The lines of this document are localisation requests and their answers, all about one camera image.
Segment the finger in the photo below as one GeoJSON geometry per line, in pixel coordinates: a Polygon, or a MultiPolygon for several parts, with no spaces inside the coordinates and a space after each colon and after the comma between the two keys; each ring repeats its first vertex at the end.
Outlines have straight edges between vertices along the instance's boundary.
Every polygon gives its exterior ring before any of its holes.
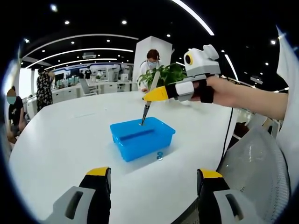
{"type": "Polygon", "coordinates": [[[199,96],[192,97],[190,101],[200,101],[200,97],[199,96]]]}
{"type": "Polygon", "coordinates": [[[197,87],[199,87],[199,82],[194,82],[193,83],[193,87],[194,87],[194,89],[196,89],[197,87]]]}

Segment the light strip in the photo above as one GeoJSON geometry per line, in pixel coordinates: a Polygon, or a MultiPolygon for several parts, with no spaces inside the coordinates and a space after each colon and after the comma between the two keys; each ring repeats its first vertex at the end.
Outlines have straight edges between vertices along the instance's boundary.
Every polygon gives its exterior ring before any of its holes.
{"type": "Polygon", "coordinates": [[[180,62],[176,62],[176,63],[179,64],[179,65],[185,66],[184,64],[182,64],[182,63],[180,63],[180,62]]]}
{"type": "Polygon", "coordinates": [[[72,53],[72,52],[84,51],[84,50],[119,50],[119,51],[133,52],[132,50],[119,49],[119,48],[85,48],[85,49],[69,50],[69,51],[61,52],[61,53],[58,53],[58,54],[55,54],[55,55],[51,55],[51,56],[45,57],[45,58],[43,58],[41,60],[38,60],[38,61],[36,61],[36,62],[28,65],[26,67],[26,69],[30,68],[34,64],[37,64],[37,63],[39,63],[41,61],[47,60],[47,59],[52,58],[52,57],[56,57],[56,56],[59,56],[59,55],[68,54],[68,53],[72,53]]]}
{"type": "Polygon", "coordinates": [[[230,59],[229,59],[228,55],[224,55],[224,56],[225,56],[226,60],[228,61],[228,63],[229,63],[229,65],[230,65],[230,67],[232,68],[232,70],[233,70],[233,73],[234,73],[234,75],[235,75],[235,78],[236,78],[236,80],[237,80],[237,81],[239,81],[239,79],[238,79],[238,76],[237,76],[237,73],[235,72],[235,68],[234,68],[234,66],[233,66],[232,62],[230,61],[230,59]]]}
{"type": "Polygon", "coordinates": [[[87,61],[101,61],[101,60],[117,60],[116,58],[93,58],[93,59],[84,59],[84,60],[78,60],[78,61],[72,61],[72,62],[65,62],[65,63],[61,63],[61,64],[57,64],[57,65],[54,65],[54,66],[51,66],[51,67],[48,67],[46,68],[45,70],[48,70],[48,69],[52,69],[52,68],[55,68],[57,66],[60,66],[60,65],[64,65],[64,64],[70,64],[70,63],[76,63],[76,62],[87,62],[87,61]]]}
{"type": "Polygon", "coordinates": [[[56,42],[59,42],[59,41],[68,40],[68,39],[73,39],[73,38],[78,38],[78,37],[84,37],[84,36],[116,36],[116,37],[123,37],[123,38],[138,40],[138,38],[136,38],[136,37],[123,36],[123,35],[117,35],[117,34],[82,34],[82,35],[76,35],[76,36],[68,36],[68,37],[65,37],[65,38],[61,38],[61,39],[58,39],[58,40],[46,43],[43,46],[40,46],[38,48],[35,48],[34,50],[32,50],[31,52],[29,52],[28,54],[26,54],[24,57],[27,57],[28,55],[32,54],[33,52],[35,52],[35,51],[37,51],[37,50],[39,50],[39,49],[41,49],[41,48],[43,48],[45,46],[48,46],[50,44],[53,44],[53,43],[56,43],[56,42]]]}
{"type": "Polygon", "coordinates": [[[183,3],[180,0],[171,0],[171,1],[181,6],[185,11],[187,11],[191,16],[193,16],[193,18],[196,19],[203,26],[203,28],[209,33],[209,35],[214,36],[214,33],[209,28],[209,26],[189,6],[187,6],[185,3],[183,3]]]}

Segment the black strap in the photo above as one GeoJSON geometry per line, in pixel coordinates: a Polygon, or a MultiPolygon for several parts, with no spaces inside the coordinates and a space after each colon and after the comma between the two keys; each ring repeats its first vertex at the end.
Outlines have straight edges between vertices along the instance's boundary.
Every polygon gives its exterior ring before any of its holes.
{"type": "Polygon", "coordinates": [[[199,87],[194,90],[194,95],[200,97],[202,103],[213,103],[214,89],[206,85],[206,79],[199,81],[199,87]]]}

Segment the green leaves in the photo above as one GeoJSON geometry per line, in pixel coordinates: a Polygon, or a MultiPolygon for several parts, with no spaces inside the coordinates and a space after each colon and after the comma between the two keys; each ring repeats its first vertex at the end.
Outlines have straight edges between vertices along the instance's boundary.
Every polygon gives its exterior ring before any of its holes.
{"type": "Polygon", "coordinates": [[[170,83],[175,83],[187,77],[186,72],[183,71],[178,64],[173,63],[167,66],[161,65],[158,69],[153,69],[153,71],[147,70],[145,74],[139,77],[139,84],[140,82],[145,81],[147,82],[148,87],[150,88],[156,71],[160,72],[160,78],[157,87],[168,85],[170,83]]]}

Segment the woman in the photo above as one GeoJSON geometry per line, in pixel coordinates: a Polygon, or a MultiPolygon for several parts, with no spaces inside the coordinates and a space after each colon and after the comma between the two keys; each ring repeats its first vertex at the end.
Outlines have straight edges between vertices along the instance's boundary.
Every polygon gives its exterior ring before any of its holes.
{"type": "MultiPolygon", "coordinates": [[[[147,70],[153,70],[154,68],[159,68],[162,65],[162,63],[160,61],[159,52],[156,49],[150,50],[147,53],[146,58],[147,58],[147,60],[144,61],[140,66],[140,74],[139,74],[139,77],[137,78],[137,83],[139,83],[140,76],[145,74],[147,70]]],[[[149,88],[145,81],[140,82],[140,84],[138,84],[138,86],[142,92],[149,91],[149,88]]]]}
{"type": "Polygon", "coordinates": [[[45,106],[53,104],[51,83],[54,80],[55,74],[53,72],[47,72],[43,68],[38,70],[38,74],[39,77],[36,81],[36,104],[37,111],[39,112],[45,106]]]}

